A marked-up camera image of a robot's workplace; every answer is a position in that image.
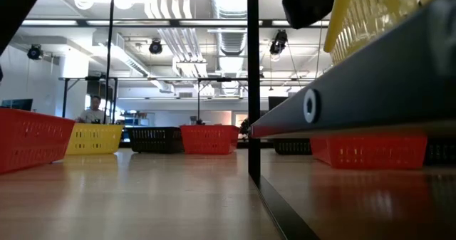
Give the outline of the black overhead frame bar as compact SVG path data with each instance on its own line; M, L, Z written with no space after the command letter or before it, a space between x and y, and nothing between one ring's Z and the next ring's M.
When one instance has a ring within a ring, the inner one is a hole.
M247 20L235 19L118 19L113 27L118 28L246 28ZM26 19L22 27L109 27L105 19Z

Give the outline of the black metal shelf rack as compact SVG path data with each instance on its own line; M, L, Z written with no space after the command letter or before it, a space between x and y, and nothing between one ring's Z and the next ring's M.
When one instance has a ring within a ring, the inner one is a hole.
M255 137L456 137L456 0L433 0L261 117ZM335 169L261 163L257 188L285 240L456 240L456 165Z

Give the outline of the blue storage rack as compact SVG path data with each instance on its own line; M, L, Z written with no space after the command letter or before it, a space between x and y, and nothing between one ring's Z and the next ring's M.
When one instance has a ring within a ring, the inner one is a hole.
M150 121L147 118L147 113L141 113L137 110L126 110L120 114L123 122L128 127L148 127Z

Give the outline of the red plastic basket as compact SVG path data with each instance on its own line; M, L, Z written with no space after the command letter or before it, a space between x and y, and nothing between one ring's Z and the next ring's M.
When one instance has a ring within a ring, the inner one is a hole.
M312 155L337 169L420 169L426 136L312 137Z
M66 118L0 108L0 174L62 160L74 125Z
M239 128L234 125L182 125L187 155L228 155L236 150Z

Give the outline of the black plastic basket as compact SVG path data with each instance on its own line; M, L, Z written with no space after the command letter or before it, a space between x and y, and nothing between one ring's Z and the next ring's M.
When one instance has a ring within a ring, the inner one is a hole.
M429 138L425 165L456 165L456 138Z
M279 155L312 155L310 139L275 139L273 144Z
M172 154L184 151L179 127L130 127L128 136L133 152Z

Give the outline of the person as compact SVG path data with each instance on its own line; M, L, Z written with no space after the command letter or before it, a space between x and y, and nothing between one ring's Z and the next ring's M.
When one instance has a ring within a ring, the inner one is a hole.
M90 98L90 107L84 110L77 118L78 123L102 124L105 113L100 109L101 99L97 95Z

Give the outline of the black computer monitor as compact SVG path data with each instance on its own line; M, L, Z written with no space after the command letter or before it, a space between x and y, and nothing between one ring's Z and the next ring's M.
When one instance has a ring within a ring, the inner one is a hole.
M11 109L31 111L32 105L33 105L32 99L2 100L0 103L0 108L11 108Z

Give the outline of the black background rig frame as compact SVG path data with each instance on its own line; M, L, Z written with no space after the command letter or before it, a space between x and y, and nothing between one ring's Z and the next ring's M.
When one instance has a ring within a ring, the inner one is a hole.
M198 78L197 118L204 112L248 113L247 80L246 78L207 77Z
M68 91L76 84L81 81L88 81L88 82L97 82L101 84L102 82L105 83L105 118L107 117L108 108L110 114L110 123L115 123L115 109L118 100L118 87L119 87L119 77L97 77L97 76L86 76L81 78L66 78L60 77L60 81L64 82L63 85L63 101L62 101L62 112L61 116L64 118L66 116L67 110L67 100L68 100Z

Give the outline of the silver round ceiling duct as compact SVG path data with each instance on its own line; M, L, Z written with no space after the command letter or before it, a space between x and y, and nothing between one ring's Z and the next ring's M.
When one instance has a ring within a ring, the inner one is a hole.
M212 10L217 19L247 19L247 0L212 0ZM224 55L240 55L246 46L245 33L218 33L220 52Z

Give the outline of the yellow plastic basket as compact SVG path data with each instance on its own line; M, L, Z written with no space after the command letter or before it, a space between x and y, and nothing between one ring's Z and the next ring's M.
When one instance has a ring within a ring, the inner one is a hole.
M122 125L76 123L66 155L101 155L118 151Z
M431 0L334 0L323 50L335 66Z

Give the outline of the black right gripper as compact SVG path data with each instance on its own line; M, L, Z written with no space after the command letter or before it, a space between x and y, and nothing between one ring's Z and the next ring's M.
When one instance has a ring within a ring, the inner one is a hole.
M327 16L334 0L282 0L282 6L290 27L300 29Z

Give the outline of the green potted plant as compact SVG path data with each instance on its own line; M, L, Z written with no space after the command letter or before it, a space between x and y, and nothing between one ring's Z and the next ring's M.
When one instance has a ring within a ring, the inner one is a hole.
M246 141L249 138L249 130L250 130L250 124L249 124L249 118L245 118L241 125L240 125L240 130L239 134L241 135L241 138L243 141Z

